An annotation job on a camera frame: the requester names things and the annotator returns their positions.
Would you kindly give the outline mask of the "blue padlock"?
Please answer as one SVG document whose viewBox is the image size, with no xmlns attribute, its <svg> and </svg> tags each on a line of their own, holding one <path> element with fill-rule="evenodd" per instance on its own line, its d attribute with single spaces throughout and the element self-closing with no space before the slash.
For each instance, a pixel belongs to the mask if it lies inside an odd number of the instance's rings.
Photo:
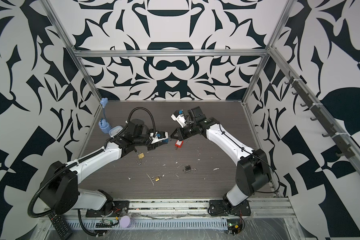
<svg viewBox="0 0 360 240">
<path fill-rule="evenodd" d="M 168 140 L 169 140 L 168 133 L 165 132 L 165 136 L 164 136 L 164 137 L 156 137 L 156 140 L 157 140 L 158 142 L 168 142 Z"/>
</svg>

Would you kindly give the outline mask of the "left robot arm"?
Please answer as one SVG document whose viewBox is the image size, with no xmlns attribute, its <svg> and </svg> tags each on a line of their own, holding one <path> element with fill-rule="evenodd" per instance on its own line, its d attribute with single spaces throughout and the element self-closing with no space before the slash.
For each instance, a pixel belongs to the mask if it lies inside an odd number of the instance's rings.
<svg viewBox="0 0 360 240">
<path fill-rule="evenodd" d="M 105 209 L 109 213 L 113 201 L 109 194 L 102 190 L 80 189 L 79 184 L 107 164 L 135 152 L 137 147 L 146 147 L 150 151 L 168 141 L 168 132 L 158 131 L 156 126 L 149 129 L 142 120 L 129 116 L 126 125 L 98 150 L 65 164 L 59 161 L 53 163 L 31 198 L 28 216 L 63 215 L 70 210 L 81 209 Z"/>
</svg>

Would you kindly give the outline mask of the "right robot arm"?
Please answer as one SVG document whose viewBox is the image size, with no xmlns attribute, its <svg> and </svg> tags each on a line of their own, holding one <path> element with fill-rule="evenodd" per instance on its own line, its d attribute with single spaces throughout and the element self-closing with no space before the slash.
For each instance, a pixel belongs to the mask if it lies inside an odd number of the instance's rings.
<svg viewBox="0 0 360 240">
<path fill-rule="evenodd" d="M 220 147 L 236 165 L 235 185 L 221 201 L 210 202 L 208 214 L 238 216 L 248 211 L 247 199 L 272 180 L 274 169 L 268 164 L 265 152 L 261 149 L 255 151 L 241 143 L 214 118 L 201 116 L 187 121 L 183 114 L 172 114 L 171 119 L 180 125 L 171 134 L 172 139 L 184 141 L 200 134 Z"/>
</svg>

